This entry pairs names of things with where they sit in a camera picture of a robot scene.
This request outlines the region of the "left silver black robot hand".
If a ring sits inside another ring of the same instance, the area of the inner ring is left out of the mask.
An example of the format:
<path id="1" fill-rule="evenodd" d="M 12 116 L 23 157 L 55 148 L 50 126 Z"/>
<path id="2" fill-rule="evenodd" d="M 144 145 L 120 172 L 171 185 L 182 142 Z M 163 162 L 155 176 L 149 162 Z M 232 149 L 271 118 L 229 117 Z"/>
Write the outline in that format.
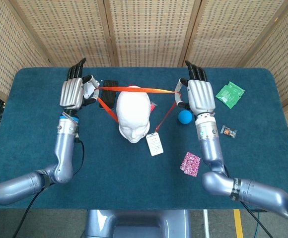
<path id="1" fill-rule="evenodd" d="M 64 110 L 78 111 L 81 107 L 93 104 L 98 99 L 100 83 L 93 75 L 82 76 L 85 62 L 86 58 L 82 58 L 68 70 L 60 97 L 60 106 Z"/>

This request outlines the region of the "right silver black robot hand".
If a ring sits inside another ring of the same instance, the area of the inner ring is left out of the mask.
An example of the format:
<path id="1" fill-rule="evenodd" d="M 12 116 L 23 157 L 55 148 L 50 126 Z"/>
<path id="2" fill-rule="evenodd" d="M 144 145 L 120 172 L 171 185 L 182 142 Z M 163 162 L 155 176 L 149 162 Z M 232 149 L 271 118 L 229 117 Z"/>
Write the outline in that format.
<path id="1" fill-rule="evenodd" d="M 208 82 L 207 74 L 202 67 L 185 60 L 189 79 L 180 78 L 176 87 L 174 99 L 177 106 L 190 110 L 195 116 L 203 113 L 213 114 L 216 108 L 213 89 Z M 181 99 L 180 90 L 185 86 L 189 102 Z"/>

